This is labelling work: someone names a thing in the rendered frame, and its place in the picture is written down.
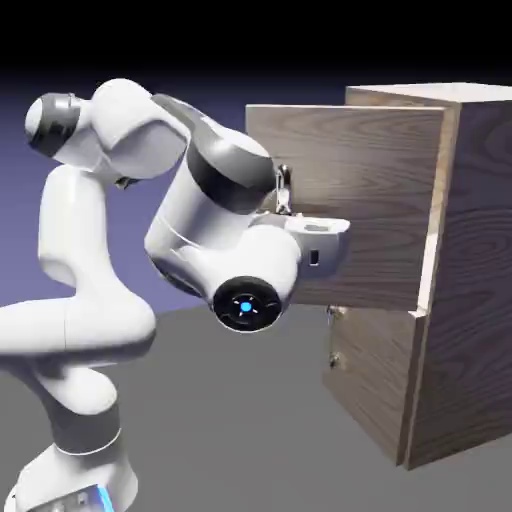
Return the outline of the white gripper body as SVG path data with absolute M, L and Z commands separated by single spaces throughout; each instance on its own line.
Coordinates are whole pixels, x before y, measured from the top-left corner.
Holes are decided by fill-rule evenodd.
M 351 228 L 346 219 L 311 217 L 302 213 L 291 215 L 263 211 L 256 214 L 256 225 L 268 227 L 279 238 L 301 239 L 304 236 L 340 236 Z

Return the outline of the wooden cabinet door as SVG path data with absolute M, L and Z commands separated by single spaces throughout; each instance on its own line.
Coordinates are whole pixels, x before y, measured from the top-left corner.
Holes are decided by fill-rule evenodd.
M 335 327 L 341 363 L 323 383 L 368 436 L 400 466 L 405 459 L 427 313 L 346 308 Z
M 295 302 L 416 309 L 444 114 L 442 107 L 247 106 L 247 133 L 292 170 L 293 209 L 351 223 L 341 269 L 301 282 Z

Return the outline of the wooden cabinet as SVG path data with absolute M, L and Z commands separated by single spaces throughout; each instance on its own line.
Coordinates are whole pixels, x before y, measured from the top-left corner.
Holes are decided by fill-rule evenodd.
M 512 87 L 351 86 L 353 105 L 441 106 L 443 199 L 404 465 L 512 433 Z

